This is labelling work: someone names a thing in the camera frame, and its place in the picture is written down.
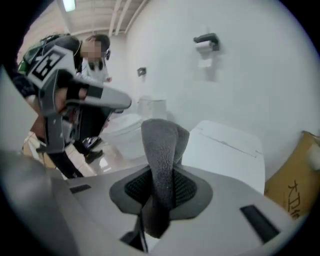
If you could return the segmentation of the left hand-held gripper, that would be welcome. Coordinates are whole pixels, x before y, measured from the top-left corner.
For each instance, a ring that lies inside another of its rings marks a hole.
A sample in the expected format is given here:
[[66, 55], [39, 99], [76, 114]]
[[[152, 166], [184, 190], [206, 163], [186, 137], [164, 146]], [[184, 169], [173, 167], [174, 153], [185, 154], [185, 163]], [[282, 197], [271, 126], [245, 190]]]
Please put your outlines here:
[[[44, 145], [39, 152], [61, 153], [74, 141], [98, 136], [104, 124], [104, 104], [113, 109], [128, 109], [132, 104], [127, 93], [77, 76], [73, 61], [70, 50], [54, 46], [27, 75], [38, 88], [40, 113], [44, 117]], [[60, 113], [55, 106], [59, 70], [89, 85], [85, 99], [67, 100], [66, 108]]]

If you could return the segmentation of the person's left hand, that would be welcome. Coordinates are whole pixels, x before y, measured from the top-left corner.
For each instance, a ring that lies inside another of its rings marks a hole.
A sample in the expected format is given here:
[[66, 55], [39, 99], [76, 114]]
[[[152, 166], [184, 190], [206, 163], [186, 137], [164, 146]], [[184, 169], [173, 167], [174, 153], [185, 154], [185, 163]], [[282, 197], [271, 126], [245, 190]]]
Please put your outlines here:
[[57, 73], [56, 91], [54, 93], [55, 109], [61, 113], [66, 108], [68, 100], [84, 100], [89, 84], [84, 80], [73, 76], [66, 70]]

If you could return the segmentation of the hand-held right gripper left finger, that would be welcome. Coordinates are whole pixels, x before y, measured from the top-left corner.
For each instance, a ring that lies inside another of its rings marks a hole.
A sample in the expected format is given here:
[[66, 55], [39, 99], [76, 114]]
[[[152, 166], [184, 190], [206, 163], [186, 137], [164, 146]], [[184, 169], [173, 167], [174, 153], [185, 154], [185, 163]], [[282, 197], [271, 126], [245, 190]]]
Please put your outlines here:
[[142, 208], [151, 194], [148, 165], [67, 183], [68, 218], [81, 256], [145, 256]]

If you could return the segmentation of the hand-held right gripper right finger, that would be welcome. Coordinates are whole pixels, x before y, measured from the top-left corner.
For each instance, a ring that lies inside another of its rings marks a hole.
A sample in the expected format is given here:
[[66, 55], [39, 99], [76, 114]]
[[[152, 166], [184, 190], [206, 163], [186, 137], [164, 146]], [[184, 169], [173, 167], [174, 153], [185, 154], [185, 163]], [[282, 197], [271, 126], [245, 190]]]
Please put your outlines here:
[[[240, 180], [190, 166], [180, 169], [207, 181], [213, 196], [197, 217], [172, 221], [151, 250], [152, 256], [272, 256], [302, 225], [278, 204]], [[251, 205], [279, 232], [266, 243], [241, 211], [242, 207]]]

